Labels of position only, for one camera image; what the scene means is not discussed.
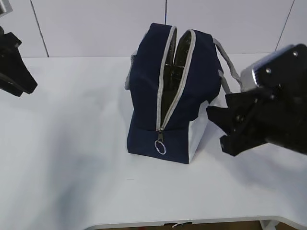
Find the zipper pull ring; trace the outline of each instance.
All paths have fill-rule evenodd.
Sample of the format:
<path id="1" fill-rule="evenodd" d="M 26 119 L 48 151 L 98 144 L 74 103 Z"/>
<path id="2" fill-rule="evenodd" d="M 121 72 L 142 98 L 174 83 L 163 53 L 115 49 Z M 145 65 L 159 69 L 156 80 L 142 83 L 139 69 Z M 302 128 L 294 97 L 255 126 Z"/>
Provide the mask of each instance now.
<path id="1" fill-rule="evenodd" d="M 158 144 L 160 144 L 163 147 L 163 152 L 160 151 Z M 160 153 L 161 155 L 166 154 L 166 147 L 163 144 L 163 128 L 159 128 L 159 130 L 158 130 L 158 140 L 156 140 L 154 142 L 154 146 L 155 146 L 155 149 L 157 150 L 158 153 Z"/>

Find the white table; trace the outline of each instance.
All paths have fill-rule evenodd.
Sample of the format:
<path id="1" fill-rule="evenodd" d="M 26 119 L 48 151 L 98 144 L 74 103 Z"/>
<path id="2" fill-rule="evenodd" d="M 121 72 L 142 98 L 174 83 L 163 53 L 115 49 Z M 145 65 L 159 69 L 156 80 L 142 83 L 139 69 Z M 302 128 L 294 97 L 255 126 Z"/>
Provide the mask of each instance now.
<path id="1" fill-rule="evenodd" d="M 231 58 L 241 71 L 262 56 Z M 129 57 L 25 63 L 35 92 L 0 92 L 1 230 L 265 219 L 307 229 L 307 156 L 273 145 L 229 156 L 211 122 L 190 165 L 131 155 Z"/>

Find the gray zipper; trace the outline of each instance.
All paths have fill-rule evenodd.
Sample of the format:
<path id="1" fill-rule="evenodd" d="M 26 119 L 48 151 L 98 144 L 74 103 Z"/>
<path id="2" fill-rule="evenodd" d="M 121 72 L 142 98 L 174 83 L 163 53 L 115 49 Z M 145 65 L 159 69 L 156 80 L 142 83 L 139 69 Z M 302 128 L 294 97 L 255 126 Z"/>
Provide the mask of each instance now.
<path id="1" fill-rule="evenodd" d="M 177 91 L 177 93 L 174 97 L 174 100 L 171 103 L 171 105 L 170 105 L 170 107 L 169 107 L 169 109 L 168 109 L 168 111 L 165 115 L 163 123 L 161 124 L 161 106 L 162 106 L 162 94 L 163 94 L 163 84 L 164 84 L 164 82 L 163 82 L 163 72 L 164 72 L 166 56 L 168 54 L 168 50 L 169 50 L 169 46 L 170 46 L 170 42 L 171 42 L 174 30 L 175 30 L 175 27 L 173 26 L 171 31 L 170 31 L 170 34 L 168 36 L 166 47 L 165 47 L 165 50 L 164 50 L 164 55 L 163 55 L 163 59 L 162 59 L 162 63 L 161 63 L 161 69 L 160 69 L 160 75 L 159 75 L 159 88 L 158 88 L 158 94 L 157 94 L 156 131 L 158 132 L 158 140 L 155 141 L 154 145 L 155 145 L 155 148 L 157 149 L 157 151 L 162 155 L 166 154 L 166 147 L 163 144 L 163 130 L 165 129 L 170 117 L 172 116 L 172 114 L 173 114 L 173 112 L 174 112 L 174 110 L 175 110 L 175 108 L 176 108 L 176 106 L 177 106 L 177 104 L 178 104 L 178 102 L 181 98 L 183 90 L 185 88 L 188 73 L 189 73 L 189 68 L 190 68 L 190 64 L 191 64 L 191 60 L 192 60 L 192 55 L 193 55 L 193 51 L 194 51 L 194 47 L 195 47 L 195 43 L 196 43 L 195 32 L 193 30 L 189 30 L 190 33 L 191 33 L 191 44 L 190 44 L 190 47 L 189 47 L 189 52 L 188 52 L 188 55 L 187 55 L 186 64 L 185 64 L 184 69 L 183 69 L 182 78 L 181 78 L 181 81 L 180 81 L 180 84 L 179 84 L 178 91 Z M 163 153 L 161 153 L 159 148 L 157 147 L 158 143 L 161 144 L 162 147 L 164 148 Z"/>

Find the white wall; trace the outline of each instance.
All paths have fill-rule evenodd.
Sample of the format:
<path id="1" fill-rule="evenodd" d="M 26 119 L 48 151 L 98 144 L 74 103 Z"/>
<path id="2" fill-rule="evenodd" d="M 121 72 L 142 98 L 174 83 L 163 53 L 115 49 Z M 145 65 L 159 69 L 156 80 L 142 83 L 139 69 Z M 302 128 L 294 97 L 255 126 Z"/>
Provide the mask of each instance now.
<path id="1" fill-rule="evenodd" d="M 278 48 L 307 44 L 307 0 L 295 0 Z"/>
<path id="2" fill-rule="evenodd" d="M 0 18 L 4 32 L 12 32 L 22 41 L 19 47 L 22 57 L 46 57 L 30 0 L 9 0 L 9 2 L 13 12 Z"/>
<path id="3" fill-rule="evenodd" d="M 32 1 L 51 57 L 129 56 L 152 22 L 165 22 L 166 0 Z M 30 0 L 10 3 L 14 12 L 0 18 L 0 25 L 22 40 L 23 57 L 46 57 Z M 176 25 L 179 34 L 189 28 L 210 33 L 230 54 L 268 53 L 279 38 L 278 48 L 307 43 L 307 0 L 295 0 L 289 15 L 292 3 L 168 0 L 167 24 Z"/>
<path id="4" fill-rule="evenodd" d="M 130 56 L 165 0 L 33 0 L 51 57 Z"/>
<path id="5" fill-rule="evenodd" d="M 167 23 L 196 29 L 230 54 L 275 50 L 293 0 L 168 0 Z"/>

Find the bag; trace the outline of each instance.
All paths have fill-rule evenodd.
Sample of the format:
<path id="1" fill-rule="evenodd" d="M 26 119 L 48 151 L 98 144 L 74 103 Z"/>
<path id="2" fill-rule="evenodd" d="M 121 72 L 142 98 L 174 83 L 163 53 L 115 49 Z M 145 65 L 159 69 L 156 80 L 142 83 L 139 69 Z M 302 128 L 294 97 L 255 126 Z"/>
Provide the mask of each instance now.
<path id="1" fill-rule="evenodd" d="M 177 28 L 153 23 L 131 56 L 126 89 L 133 115 L 129 153 L 188 164 L 219 94 L 223 70 L 210 34 L 187 30 L 175 51 Z"/>

